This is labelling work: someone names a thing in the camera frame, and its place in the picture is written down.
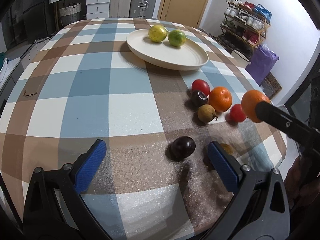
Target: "wicker basket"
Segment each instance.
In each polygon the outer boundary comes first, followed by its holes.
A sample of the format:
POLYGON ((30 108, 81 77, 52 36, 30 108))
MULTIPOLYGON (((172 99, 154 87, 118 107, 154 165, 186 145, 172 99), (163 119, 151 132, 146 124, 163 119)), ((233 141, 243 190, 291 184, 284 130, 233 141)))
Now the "wicker basket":
POLYGON ((62 26, 69 25, 81 19, 81 3, 59 9, 62 26))

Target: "red tomato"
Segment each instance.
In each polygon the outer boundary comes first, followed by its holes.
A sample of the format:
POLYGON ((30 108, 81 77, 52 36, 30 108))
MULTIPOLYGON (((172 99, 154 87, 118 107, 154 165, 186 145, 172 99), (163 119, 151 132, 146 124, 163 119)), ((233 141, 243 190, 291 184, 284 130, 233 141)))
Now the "red tomato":
POLYGON ((242 111, 241 104, 235 104, 230 109, 230 118, 235 122, 243 122, 247 117, 242 111))
POLYGON ((200 90, 206 96, 208 96, 210 93, 210 87, 209 87, 208 83, 202 79, 196 79, 191 85, 191 90, 192 91, 200 90))

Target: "table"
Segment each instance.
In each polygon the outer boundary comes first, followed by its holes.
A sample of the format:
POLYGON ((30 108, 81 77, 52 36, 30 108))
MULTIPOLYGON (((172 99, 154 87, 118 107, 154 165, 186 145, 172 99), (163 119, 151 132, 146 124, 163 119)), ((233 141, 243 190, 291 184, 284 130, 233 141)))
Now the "table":
POLYGON ((206 145, 228 143, 240 163, 269 171, 284 159, 286 137, 248 119, 231 126, 220 116, 199 126, 188 107, 198 78, 227 87, 233 104, 247 90, 260 90, 225 49, 188 26, 110 18, 62 29, 28 65, 0 119, 0 169, 19 214, 35 167, 73 163, 102 138, 106 158, 82 197, 114 239, 187 239, 209 228, 232 194, 207 163, 206 145), (184 31, 207 51, 208 63, 179 72, 136 57, 126 36, 155 24, 184 31), (195 140, 196 150, 172 163, 166 149, 183 135, 195 140))

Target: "mandarin orange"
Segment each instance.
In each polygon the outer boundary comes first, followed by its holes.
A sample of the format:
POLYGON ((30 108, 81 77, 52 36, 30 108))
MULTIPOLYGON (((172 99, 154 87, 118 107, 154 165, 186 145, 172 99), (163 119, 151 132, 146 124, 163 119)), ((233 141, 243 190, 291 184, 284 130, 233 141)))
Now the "mandarin orange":
POLYGON ((215 87, 209 94, 208 104, 217 112, 225 112, 232 105, 232 96, 225 87, 215 87))
POLYGON ((242 100, 241 100, 242 111, 253 122, 256 122, 256 123, 262 122, 257 117, 255 112, 256 105, 262 101, 266 101, 269 104, 271 103, 270 99, 258 90, 250 90, 246 92, 242 97, 242 100))

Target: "white plate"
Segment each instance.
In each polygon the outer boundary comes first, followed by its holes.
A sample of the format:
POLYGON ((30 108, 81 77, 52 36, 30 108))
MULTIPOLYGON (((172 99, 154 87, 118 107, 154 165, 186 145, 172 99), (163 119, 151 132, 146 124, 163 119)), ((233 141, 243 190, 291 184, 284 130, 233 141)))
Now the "white plate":
POLYGON ((161 43, 151 41, 148 32, 141 29, 127 36, 129 49, 146 62, 174 70, 195 70, 209 60, 205 50, 190 39, 177 48, 169 44, 168 37, 161 43))

